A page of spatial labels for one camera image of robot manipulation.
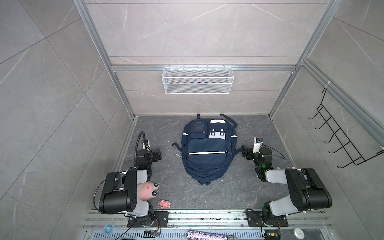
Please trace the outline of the navy blue student backpack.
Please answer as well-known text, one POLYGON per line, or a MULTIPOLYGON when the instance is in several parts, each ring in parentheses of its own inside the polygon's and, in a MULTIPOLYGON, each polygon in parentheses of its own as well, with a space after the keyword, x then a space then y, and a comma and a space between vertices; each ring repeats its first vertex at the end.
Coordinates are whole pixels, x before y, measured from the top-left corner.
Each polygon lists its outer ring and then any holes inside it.
POLYGON ((220 114, 221 119, 201 118, 185 125, 181 144, 173 143, 182 155, 187 174, 200 185, 209 185, 221 178, 234 157, 243 151, 236 148, 238 124, 230 117, 220 114))

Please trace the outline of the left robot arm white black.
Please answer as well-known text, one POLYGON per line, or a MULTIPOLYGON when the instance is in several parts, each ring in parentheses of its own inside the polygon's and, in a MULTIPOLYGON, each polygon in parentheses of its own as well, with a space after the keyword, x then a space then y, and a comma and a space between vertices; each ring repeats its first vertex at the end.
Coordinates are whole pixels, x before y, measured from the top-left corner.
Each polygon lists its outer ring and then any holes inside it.
POLYGON ((154 221, 155 213, 149 200, 158 195, 159 184, 151 182, 152 164, 161 159, 160 150, 153 151, 145 132, 140 132, 134 166, 107 174, 95 190, 94 208, 105 215, 123 214, 139 221, 154 221))

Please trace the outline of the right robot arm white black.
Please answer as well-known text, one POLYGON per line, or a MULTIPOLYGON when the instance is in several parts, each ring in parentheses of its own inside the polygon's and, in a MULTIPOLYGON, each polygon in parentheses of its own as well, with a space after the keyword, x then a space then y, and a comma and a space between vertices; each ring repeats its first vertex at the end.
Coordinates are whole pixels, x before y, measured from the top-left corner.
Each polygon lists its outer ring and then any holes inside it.
POLYGON ((258 151, 242 146, 242 157, 254 162, 255 172, 262 182, 288 187, 287 196, 263 205, 260 218, 267 226, 280 223, 288 215, 332 206, 332 197, 314 169, 275 169, 273 151, 264 145, 258 151))

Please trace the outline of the pink plush pig toy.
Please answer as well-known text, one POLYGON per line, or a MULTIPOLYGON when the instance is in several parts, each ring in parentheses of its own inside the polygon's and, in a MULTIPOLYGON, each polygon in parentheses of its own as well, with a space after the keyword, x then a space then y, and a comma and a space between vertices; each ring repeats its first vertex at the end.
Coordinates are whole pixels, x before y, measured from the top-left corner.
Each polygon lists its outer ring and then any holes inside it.
POLYGON ((145 182, 138 184, 138 198, 141 201, 148 201, 158 195, 159 185, 157 183, 145 182))

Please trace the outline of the small pink toy figure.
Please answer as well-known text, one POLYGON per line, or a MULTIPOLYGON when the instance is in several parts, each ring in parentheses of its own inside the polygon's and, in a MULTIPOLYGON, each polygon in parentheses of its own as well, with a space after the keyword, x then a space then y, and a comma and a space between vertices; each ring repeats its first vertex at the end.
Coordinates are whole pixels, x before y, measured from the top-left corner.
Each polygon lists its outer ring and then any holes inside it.
POLYGON ((170 209, 171 208, 171 202, 169 202, 168 200, 165 200, 165 199, 159 200, 158 205, 160 206, 161 209, 165 209, 165 208, 170 209))

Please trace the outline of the blue round sticker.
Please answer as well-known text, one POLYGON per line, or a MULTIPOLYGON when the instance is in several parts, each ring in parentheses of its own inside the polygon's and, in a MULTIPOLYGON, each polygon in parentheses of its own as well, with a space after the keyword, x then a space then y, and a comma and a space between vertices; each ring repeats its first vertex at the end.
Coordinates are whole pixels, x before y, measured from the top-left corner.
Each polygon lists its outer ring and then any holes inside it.
POLYGON ((111 235, 111 234, 113 234, 114 233, 114 231, 115 231, 115 225, 114 224, 112 224, 112 223, 108 223, 108 224, 106 224, 105 226, 104 226, 104 234, 105 235, 111 235))

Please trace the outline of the white round button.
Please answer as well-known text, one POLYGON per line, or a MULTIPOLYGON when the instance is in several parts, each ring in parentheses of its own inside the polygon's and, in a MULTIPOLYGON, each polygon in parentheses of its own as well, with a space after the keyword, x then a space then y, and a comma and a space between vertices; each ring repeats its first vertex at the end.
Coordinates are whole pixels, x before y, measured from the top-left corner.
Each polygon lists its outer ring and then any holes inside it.
POLYGON ((299 229, 299 228, 295 228, 293 230, 293 233, 294 233, 294 236, 298 239, 298 240, 304 240, 305 238, 305 233, 302 229, 299 229))

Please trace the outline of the glittery purple pouch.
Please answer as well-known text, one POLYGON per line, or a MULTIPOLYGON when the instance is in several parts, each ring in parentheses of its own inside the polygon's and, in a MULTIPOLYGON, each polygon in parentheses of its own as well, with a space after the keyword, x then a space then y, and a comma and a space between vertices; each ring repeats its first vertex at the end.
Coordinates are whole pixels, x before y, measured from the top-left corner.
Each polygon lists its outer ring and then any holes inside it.
POLYGON ((216 233, 206 233, 189 230, 187 240, 227 240, 227 236, 216 233))

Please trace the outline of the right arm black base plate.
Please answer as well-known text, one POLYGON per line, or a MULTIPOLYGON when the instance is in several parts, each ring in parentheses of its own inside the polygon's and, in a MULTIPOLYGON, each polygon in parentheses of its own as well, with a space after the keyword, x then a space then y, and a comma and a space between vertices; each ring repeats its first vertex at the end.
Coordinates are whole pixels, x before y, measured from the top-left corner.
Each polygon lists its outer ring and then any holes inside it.
POLYGON ((288 227, 286 216, 274 216, 269 210, 245 210, 249 227, 288 227))

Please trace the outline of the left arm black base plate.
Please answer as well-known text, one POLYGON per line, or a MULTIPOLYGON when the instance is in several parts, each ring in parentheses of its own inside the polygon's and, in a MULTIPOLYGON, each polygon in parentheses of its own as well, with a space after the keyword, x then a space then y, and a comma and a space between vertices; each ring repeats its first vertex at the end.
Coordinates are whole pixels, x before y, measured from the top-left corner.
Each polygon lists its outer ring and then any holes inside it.
POLYGON ((127 227, 133 228, 166 228, 168 226, 169 212, 154 211, 145 217, 129 217, 127 227))

